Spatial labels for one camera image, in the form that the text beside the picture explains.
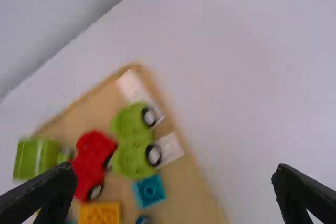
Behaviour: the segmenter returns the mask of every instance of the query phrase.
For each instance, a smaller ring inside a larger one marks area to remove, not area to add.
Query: green toy car
[[[112,167],[133,179],[149,177],[161,162],[161,151],[154,144],[152,128],[157,119],[152,108],[138,102],[118,112],[111,129],[119,145],[112,157]]]
[[[73,151],[47,138],[24,138],[17,145],[13,179],[28,180],[71,159]]]

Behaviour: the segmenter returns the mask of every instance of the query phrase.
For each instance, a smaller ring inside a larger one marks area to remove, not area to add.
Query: black wheel
[[[94,186],[94,188],[89,190],[88,196],[87,196],[87,201],[92,201],[92,200],[97,199],[99,197],[99,195],[101,194],[101,192],[103,191],[103,188],[104,188],[103,184],[98,184],[98,185]]]
[[[153,108],[144,107],[141,114],[143,123],[149,128],[154,127],[158,122]]]
[[[104,171],[109,171],[109,170],[112,170],[112,156],[113,156],[113,153],[110,154],[104,161],[103,163],[103,170]]]
[[[157,167],[161,163],[162,158],[160,148],[154,144],[148,145],[146,148],[146,158],[151,166]]]

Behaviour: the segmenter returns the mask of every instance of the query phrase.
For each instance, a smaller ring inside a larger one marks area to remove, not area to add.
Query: white lego brick
[[[161,163],[158,168],[173,162],[184,156],[184,150],[181,148],[175,132],[172,132],[156,141],[162,154]]]
[[[136,72],[128,70],[117,80],[117,86],[129,103],[145,102],[155,110],[158,122],[164,118],[163,112],[153,101]]]

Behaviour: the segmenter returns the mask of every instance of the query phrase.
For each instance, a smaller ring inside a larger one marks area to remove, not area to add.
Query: yellow lego brick
[[[89,203],[80,205],[79,224],[120,224],[119,203]]]

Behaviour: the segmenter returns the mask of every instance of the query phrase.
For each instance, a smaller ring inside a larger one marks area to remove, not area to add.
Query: blue lego brick
[[[162,180],[158,174],[135,182],[133,190],[138,205],[142,209],[166,199]]]

